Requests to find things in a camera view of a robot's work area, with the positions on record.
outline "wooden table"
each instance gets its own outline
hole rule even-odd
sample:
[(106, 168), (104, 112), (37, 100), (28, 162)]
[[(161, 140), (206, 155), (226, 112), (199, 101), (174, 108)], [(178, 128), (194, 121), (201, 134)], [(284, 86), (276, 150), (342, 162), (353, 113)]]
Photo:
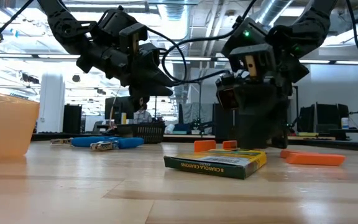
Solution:
[(163, 155), (191, 144), (89, 152), (31, 144), (0, 161), (0, 223), (358, 223), (358, 152), (342, 167), (292, 166), (267, 149), (246, 180), (164, 168)]

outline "orange plastic container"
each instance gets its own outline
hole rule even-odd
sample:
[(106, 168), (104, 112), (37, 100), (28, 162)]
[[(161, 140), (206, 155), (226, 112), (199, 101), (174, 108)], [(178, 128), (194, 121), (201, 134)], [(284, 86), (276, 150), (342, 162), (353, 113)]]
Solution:
[(27, 153), (38, 113), (37, 102), (0, 94), (0, 159)]

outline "computer monitor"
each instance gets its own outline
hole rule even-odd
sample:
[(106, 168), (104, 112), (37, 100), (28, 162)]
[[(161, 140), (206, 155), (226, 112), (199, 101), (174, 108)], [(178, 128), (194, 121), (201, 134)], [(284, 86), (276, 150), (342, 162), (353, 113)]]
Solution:
[(114, 107), (112, 119), (114, 119), (116, 123), (121, 122), (121, 113), (126, 113), (127, 119), (134, 119), (135, 111), (129, 96), (117, 97), (115, 102), (114, 99), (115, 97), (106, 98), (104, 104), (104, 118), (110, 119), (110, 111), (111, 108)]

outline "black basket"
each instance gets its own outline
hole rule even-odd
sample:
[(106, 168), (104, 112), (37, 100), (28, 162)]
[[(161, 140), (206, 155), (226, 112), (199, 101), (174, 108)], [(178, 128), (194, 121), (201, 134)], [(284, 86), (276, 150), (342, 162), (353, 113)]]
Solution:
[(161, 143), (164, 137), (164, 124), (120, 124), (117, 125), (120, 136), (138, 137), (144, 139), (145, 144)]

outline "person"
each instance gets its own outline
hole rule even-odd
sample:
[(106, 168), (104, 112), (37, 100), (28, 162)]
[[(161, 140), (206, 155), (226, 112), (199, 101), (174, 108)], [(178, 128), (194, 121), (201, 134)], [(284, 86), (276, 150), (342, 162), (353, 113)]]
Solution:
[(151, 123), (152, 115), (147, 112), (147, 104), (142, 104), (140, 109), (134, 113), (133, 124)]

